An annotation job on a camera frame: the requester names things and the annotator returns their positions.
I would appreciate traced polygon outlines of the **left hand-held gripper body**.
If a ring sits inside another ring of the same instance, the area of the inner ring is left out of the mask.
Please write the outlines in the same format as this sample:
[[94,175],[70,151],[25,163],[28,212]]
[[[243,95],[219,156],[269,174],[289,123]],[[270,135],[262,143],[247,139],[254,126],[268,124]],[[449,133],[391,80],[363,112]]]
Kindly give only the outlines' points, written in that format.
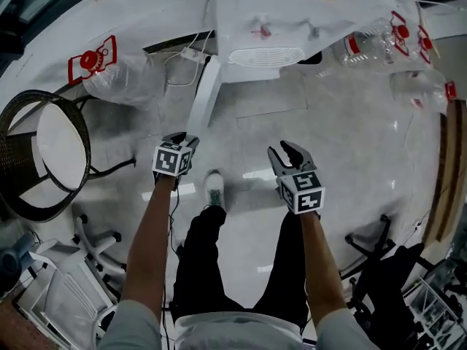
[[174,189],[178,188],[180,177],[191,169],[194,154],[187,147],[186,138],[181,144],[171,144],[161,140],[153,155],[153,176],[155,184],[163,177],[173,177]]

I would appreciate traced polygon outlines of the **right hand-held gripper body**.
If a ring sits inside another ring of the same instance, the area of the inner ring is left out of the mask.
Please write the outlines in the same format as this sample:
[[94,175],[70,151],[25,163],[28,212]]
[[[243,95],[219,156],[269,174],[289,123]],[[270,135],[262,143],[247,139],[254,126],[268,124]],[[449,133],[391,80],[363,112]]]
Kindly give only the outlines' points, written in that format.
[[290,175],[276,178],[279,197],[294,214],[317,211],[323,207],[325,187],[313,171],[299,171],[293,168]]

